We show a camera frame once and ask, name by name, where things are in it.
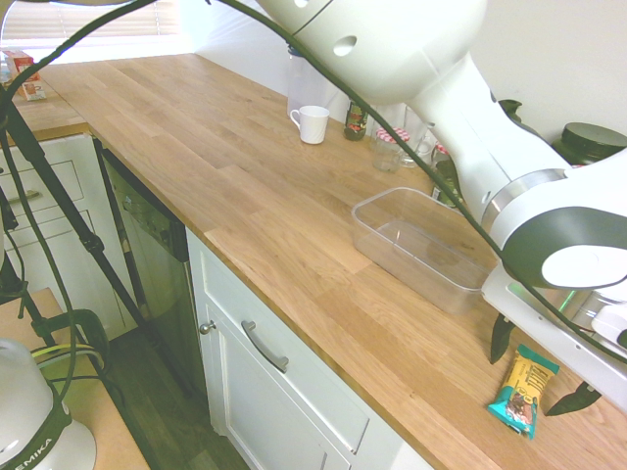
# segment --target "jar lid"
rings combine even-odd
[[[561,133],[561,140],[578,153],[600,159],[627,148],[627,136],[584,122],[567,124]]]
[[[399,137],[401,137],[403,142],[407,142],[410,140],[410,135],[406,130],[400,127],[393,127],[393,129],[397,134],[399,134]],[[376,138],[382,140],[383,142],[396,144],[396,140],[394,140],[394,138],[383,127],[376,131]]]
[[[445,149],[444,145],[442,145],[440,142],[435,144],[435,150],[437,150],[438,152],[440,152],[441,154],[444,154],[444,155],[448,155],[449,154],[449,151],[447,149]]]

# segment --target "cabinet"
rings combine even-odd
[[[187,233],[212,425],[256,470],[431,468]]]
[[[41,147],[83,219],[102,239],[105,245],[105,255],[122,283],[129,292],[132,292],[91,137],[77,135],[51,140],[42,142]],[[17,148],[13,147],[11,150],[35,220],[50,245],[68,289],[72,306],[93,310],[101,319],[109,339],[114,339],[133,328],[135,323],[130,314],[118,299],[96,261],[83,248],[78,236],[36,171]],[[0,175],[0,186],[11,202],[19,223],[19,226],[12,231],[12,236],[24,258],[28,289],[35,292],[49,287],[57,302],[62,306],[63,299],[43,250],[24,215],[24,208],[18,199],[13,177],[7,171],[4,157],[0,158],[0,166],[5,168],[5,173]],[[14,269],[19,273],[20,262],[9,240],[5,239],[4,247]]]

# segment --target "wooden floor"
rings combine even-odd
[[[122,416],[152,470],[248,470],[210,424],[203,399],[187,399],[141,333],[111,342],[108,377],[123,391]]]

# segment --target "dishwasher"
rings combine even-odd
[[[183,393],[206,396],[185,225],[98,141],[96,150],[139,311]]]

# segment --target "white wall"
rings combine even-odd
[[[180,2],[199,54],[286,94],[282,39],[219,2]],[[497,98],[522,102],[519,115],[545,138],[575,120],[627,134],[626,24],[623,0],[489,0],[471,52]]]
[[[490,0],[471,52],[545,138],[572,121],[627,134],[626,24],[624,0]]]
[[[255,7],[252,0],[241,3]],[[179,0],[183,31],[190,34],[196,53],[227,69],[287,95],[287,43],[264,25],[219,3]],[[344,121],[348,99],[343,93],[329,106],[331,117]]]

